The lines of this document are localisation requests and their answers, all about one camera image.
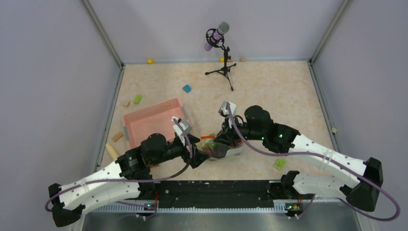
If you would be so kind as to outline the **pink plastic basket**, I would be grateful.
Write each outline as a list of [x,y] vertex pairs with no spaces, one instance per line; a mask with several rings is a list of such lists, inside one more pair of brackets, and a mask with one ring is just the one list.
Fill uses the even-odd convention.
[[162,134],[167,141],[175,137],[172,117],[188,119],[178,98],[173,98],[139,109],[123,116],[123,129],[129,149],[140,146],[141,142],[154,133]]

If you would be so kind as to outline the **clear zip top bag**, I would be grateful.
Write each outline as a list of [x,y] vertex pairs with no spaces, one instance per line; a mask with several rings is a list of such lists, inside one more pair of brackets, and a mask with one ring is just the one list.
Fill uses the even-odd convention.
[[237,147],[231,147],[222,143],[214,142],[215,134],[201,136],[200,142],[197,144],[199,150],[210,155],[210,161],[217,161],[229,156],[240,155],[246,148],[244,143],[240,141]]

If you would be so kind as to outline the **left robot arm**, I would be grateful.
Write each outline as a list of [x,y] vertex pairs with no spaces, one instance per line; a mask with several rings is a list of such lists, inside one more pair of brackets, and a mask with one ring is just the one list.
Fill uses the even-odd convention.
[[[70,184],[55,183],[49,186],[50,199],[46,208],[52,213],[57,227],[71,225],[81,217],[104,205],[124,199],[152,197],[155,185],[173,179],[187,170],[197,168],[210,155],[196,146],[199,138],[188,134],[186,138],[175,136],[167,141],[164,135],[155,133],[130,149],[106,167]],[[165,178],[153,179],[151,166],[182,158],[185,167]]]

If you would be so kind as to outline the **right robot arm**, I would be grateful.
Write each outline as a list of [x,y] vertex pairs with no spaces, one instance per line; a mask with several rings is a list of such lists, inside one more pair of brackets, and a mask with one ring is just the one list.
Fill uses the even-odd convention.
[[275,123],[270,113],[258,105],[245,110],[243,122],[239,121],[236,105],[232,102],[223,102],[218,112],[225,120],[216,142],[236,146],[239,142],[261,141],[268,151],[259,151],[260,154],[292,155],[330,173],[324,177],[289,172],[282,180],[282,192],[286,197],[321,194],[340,198],[365,212],[375,210],[383,184],[379,160],[352,158],[318,144],[288,125]]

